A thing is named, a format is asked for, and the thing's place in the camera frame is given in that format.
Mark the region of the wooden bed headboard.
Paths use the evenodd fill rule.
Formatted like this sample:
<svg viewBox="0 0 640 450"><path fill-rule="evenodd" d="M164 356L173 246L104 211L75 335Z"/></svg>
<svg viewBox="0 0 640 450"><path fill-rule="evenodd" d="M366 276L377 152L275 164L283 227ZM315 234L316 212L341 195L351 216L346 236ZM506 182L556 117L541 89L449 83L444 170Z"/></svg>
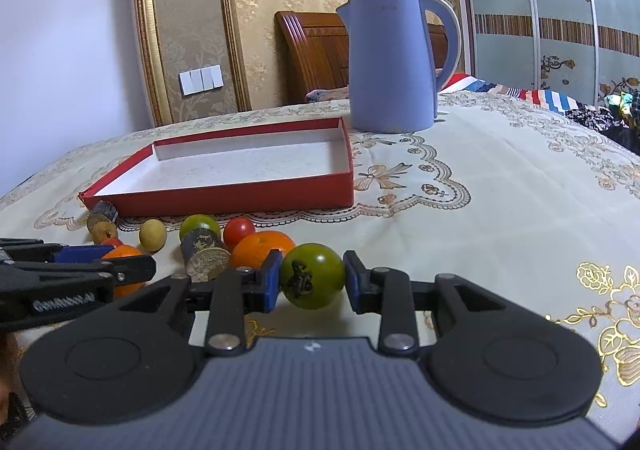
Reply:
<svg viewBox="0 0 640 450"><path fill-rule="evenodd" d="M348 86L349 39L336 12L279 11L276 21L288 48L288 98L305 100L314 89ZM447 52L442 24L428 24L441 68Z"/></svg>

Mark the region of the orange tangerine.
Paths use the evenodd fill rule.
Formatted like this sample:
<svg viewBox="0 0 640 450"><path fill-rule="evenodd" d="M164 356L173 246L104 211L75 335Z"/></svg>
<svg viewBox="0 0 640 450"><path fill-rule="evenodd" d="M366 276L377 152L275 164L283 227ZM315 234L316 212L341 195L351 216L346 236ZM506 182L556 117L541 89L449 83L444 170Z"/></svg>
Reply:
<svg viewBox="0 0 640 450"><path fill-rule="evenodd" d="M295 242L283 232L255 232L235 245L231 252L230 267L259 269L271 251L278 250L282 256L286 256L295 247Z"/></svg>
<svg viewBox="0 0 640 450"><path fill-rule="evenodd" d="M103 255L102 259L124 258L124 257L130 257L130 256L140 256L140 255L142 255L142 251L138 250L137 248L134 248L133 246L122 244L122 245L116 246L116 248L113 248L111 251ZM144 282L116 286L116 288L114 288L114 297L115 298L125 297L134 292L139 291L140 288L143 288L144 286L145 286Z"/></svg>

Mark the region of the blue electric kettle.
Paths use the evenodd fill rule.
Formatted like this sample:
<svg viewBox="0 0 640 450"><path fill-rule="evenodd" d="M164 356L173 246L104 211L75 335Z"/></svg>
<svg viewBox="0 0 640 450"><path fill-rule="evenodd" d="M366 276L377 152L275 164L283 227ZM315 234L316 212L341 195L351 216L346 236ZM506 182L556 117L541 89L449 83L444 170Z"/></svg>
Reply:
<svg viewBox="0 0 640 450"><path fill-rule="evenodd" d="M447 39L441 68L426 15L439 17ZM460 23L448 0L348 0L336 8L349 39L350 122L360 132L429 129L437 94L458 65Z"/></svg>

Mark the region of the red shallow box tray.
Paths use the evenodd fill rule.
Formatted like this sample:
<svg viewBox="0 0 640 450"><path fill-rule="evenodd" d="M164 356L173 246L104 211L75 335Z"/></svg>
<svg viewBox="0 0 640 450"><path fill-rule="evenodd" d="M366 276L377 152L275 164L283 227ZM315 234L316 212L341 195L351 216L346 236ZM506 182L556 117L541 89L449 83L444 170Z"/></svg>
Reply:
<svg viewBox="0 0 640 450"><path fill-rule="evenodd" d="M125 218L349 208L348 129L342 118L318 118L156 140L79 199L110 203Z"/></svg>

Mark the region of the pink pillow on bed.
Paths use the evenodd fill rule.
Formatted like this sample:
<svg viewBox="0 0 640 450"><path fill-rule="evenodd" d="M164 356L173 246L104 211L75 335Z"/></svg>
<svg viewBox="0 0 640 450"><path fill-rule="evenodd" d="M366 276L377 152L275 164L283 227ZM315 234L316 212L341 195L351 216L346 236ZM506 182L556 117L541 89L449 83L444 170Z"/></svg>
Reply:
<svg viewBox="0 0 640 450"><path fill-rule="evenodd" d="M349 87L332 89L314 89L305 97L306 103L317 103L332 100L344 100L349 98Z"/></svg>

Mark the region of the yellow longan fruit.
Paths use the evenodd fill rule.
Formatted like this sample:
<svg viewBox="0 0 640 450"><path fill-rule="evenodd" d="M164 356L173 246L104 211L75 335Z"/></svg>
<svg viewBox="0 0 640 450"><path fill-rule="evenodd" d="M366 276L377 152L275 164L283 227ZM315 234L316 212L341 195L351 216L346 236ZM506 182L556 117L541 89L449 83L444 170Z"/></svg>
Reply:
<svg viewBox="0 0 640 450"><path fill-rule="evenodd" d="M118 239L116 225L108 220L101 220L93 224L90 234L92 242L96 245L102 245L107 240Z"/></svg>
<svg viewBox="0 0 640 450"><path fill-rule="evenodd" d="M139 241L142 248L150 253L160 251L167 239L165 225L159 219L148 219L140 227Z"/></svg>

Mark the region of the colourful striped bedding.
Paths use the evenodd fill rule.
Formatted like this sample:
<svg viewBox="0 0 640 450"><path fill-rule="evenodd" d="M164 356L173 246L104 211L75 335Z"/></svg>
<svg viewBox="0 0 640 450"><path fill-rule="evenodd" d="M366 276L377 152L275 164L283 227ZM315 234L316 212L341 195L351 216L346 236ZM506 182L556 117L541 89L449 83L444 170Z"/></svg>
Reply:
<svg viewBox="0 0 640 450"><path fill-rule="evenodd" d="M627 150L639 154L639 92L623 89L607 95L597 106L588 106L551 89L518 89L466 75L454 74L442 92L484 92L523 100L537 108L564 115L571 121L598 132Z"/></svg>

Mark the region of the red cherry tomato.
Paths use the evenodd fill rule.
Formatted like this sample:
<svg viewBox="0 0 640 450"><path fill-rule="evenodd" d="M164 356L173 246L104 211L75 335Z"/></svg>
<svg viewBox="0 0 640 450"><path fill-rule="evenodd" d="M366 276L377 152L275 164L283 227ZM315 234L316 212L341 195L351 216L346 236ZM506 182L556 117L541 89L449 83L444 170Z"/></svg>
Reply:
<svg viewBox="0 0 640 450"><path fill-rule="evenodd" d="M113 248L118 248L119 246L122 246L122 241L119 240L119 238L106 238L102 241L102 245L109 245Z"/></svg>
<svg viewBox="0 0 640 450"><path fill-rule="evenodd" d="M228 224L224 226L222 240L233 251L243 239L255 232L254 222L244 216L235 217L230 219Z"/></svg>

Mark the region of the large dark log piece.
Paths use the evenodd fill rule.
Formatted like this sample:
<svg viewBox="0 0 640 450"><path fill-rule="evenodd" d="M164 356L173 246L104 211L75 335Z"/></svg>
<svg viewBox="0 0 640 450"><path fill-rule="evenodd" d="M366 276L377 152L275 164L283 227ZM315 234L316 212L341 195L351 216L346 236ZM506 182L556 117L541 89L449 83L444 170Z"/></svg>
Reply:
<svg viewBox="0 0 640 450"><path fill-rule="evenodd" d="M190 231L181 240L180 251L186 274L193 282L214 280L230 265L231 253L213 230Z"/></svg>

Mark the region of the white wall switch panel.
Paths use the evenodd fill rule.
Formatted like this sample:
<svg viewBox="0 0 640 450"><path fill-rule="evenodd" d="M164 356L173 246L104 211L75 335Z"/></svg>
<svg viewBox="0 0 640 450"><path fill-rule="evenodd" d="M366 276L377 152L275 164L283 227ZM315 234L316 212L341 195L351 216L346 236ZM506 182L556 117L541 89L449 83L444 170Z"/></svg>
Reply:
<svg viewBox="0 0 640 450"><path fill-rule="evenodd" d="M190 71L183 71L179 74L179 82L183 95L192 96L200 92L224 87L224 79L219 64L216 66L204 66Z"/></svg>

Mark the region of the green tomato with stem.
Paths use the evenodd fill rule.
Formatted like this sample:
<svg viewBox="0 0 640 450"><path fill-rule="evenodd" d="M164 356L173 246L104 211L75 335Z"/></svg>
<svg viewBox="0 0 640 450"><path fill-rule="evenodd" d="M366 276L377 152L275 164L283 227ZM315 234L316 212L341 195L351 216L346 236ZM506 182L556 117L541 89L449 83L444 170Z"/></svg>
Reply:
<svg viewBox="0 0 640 450"><path fill-rule="evenodd" d="M294 306L318 310L331 305L345 285L340 255L318 243L297 245L283 259L279 285Z"/></svg>

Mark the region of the small dark log piece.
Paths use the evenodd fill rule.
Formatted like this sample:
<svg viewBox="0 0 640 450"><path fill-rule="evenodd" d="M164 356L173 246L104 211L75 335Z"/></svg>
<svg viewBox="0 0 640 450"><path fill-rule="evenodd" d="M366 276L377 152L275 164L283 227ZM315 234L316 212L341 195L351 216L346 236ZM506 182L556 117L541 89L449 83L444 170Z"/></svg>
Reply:
<svg viewBox="0 0 640 450"><path fill-rule="evenodd" d="M105 201L99 201L90 210L87 218L87 228L89 232L93 232L94 227L99 222L111 222L116 224L118 218L118 211L113 204Z"/></svg>

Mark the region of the gold wall panel frame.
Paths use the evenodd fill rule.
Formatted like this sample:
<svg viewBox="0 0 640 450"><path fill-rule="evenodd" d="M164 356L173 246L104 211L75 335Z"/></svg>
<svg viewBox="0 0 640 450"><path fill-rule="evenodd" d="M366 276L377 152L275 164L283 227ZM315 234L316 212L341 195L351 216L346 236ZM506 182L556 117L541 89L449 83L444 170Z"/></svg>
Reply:
<svg viewBox="0 0 640 450"><path fill-rule="evenodd" d="M154 125L252 108L235 0L134 0L134 15ZM224 86L183 93L180 73L216 64Z"/></svg>

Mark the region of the patterned wardrobe sliding doors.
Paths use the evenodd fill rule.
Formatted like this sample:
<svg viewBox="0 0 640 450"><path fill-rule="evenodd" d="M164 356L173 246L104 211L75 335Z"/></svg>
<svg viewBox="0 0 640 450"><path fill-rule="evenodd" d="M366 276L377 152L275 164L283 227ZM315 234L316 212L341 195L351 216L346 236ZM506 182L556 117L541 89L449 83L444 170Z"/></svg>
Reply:
<svg viewBox="0 0 640 450"><path fill-rule="evenodd" d="M473 73L583 104L639 88L639 0L466 0Z"/></svg>

